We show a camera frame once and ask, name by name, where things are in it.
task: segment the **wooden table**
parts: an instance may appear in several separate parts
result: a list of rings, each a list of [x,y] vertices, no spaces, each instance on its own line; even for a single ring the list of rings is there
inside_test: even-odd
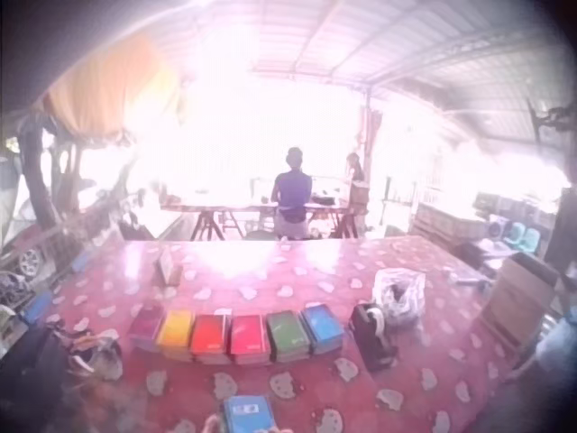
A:
[[[236,213],[258,212],[262,216],[274,216],[277,205],[276,204],[249,204],[241,206],[221,206],[221,205],[187,205],[178,201],[170,201],[160,206],[162,210],[169,210],[174,212],[189,212],[198,213],[198,220],[190,237],[191,241],[196,241],[202,238],[206,230],[206,237],[212,240],[213,232],[216,237],[224,241],[224,234],[221,227],[215,221],[215,213],[222,213],[228,215],[233,221],[234,228],[241,237],[244,237],[243,230],[236,220]],[[308,203],[305,206],[307,213],[310,215],[309,222],[322,215],[329,216],[334,224],[334,233],[338,238],[357,238],[358,232],[354,217],[351,214],[351,209],[348,205],[332,205],[323,206],[316,203]]]
[[[162,247],[184,266],[175,290],[160,290],[154,282],[153,263]],[[422,332],[394,335],[398,359],[380,373],[366,371],[348,334],[340,354],[267,367],[179,363],[133,350],[126,338],[138,309],[152,298],[167,309],[234,315],[324,302],[345,324],[354,305],[371,299],[375,272],[387,267],[426,274],[426,310]],[[49,319],[62,317],[69,328],[119,336],[124,378],[118,389],[141,392],[148,373],[167,372],[164,395],[148,396],[145,418],[151,429],[146,431],[170,430],[181,419],[199,431],[205,418],[220,410],[221,400],[237,393],[267,395],[276,421],[295,433],[457,433],[475,419],[515,360],[480,321],[477,290],[450,285],[445,267],[459,277],[478,276],[418,236],[130,242],[111,247],[84,273],[65,281]]]

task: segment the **person's back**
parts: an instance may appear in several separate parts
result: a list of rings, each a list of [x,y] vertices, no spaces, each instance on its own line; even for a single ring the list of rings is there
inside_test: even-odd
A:
[[[291,171],[277,176],[271,200],[279,203],[275,217],[275,233],[279,236],[302,239],[308,236],[307,210],[313,181],[300,169],[302,151],[293,147],[288,150],[287,164]]]

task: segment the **metal roof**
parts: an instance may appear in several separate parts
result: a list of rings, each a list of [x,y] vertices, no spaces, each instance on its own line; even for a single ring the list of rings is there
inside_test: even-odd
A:
[[[481,137],[534,143],[537,111],[572,101],[572,52],[520,0],[214,0],[149,27],[183,75],[194,77],[203,40],[242,24],[258,33],[262,75],[390,91],[433,103]],[[562,147],[568,134],[545,131]]]

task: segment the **pink tablecloth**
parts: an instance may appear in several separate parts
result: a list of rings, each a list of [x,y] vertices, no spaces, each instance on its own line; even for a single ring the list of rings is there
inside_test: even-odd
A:
[[[180,286],[165,291],[154,286],[162,246],[134,242],[104,252],[62,285],[49,318],[118,335],[127,385],[144,387],[148,373],[168,373],[164,395],[146,401],[151,431],[181,419],[199,430],[223,398],[238,393],[268,395],[279,425],[296,433],[458,432],[511,366],[478,319],[476,289],[451,286],[443,268],[460,277],[475,271],[423,238],[165,244],[185,268]],[[380,373],[365,370],[350,336],[340,354],[269,367],[182,364],[132,350],[125,338],[149,298],[164,299],[167,309],[233,314],[325,302],[346,323],[357,302],[371,299],[383,267],[425,272],[427,283],[423,331],[397,335],[398,360]]]

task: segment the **black bag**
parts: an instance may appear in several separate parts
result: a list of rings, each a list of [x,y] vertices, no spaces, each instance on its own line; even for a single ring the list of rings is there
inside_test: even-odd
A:
[[[32,326],[0,360],[0,431],[40,432],[62,400],[68,351],[54,332]]]

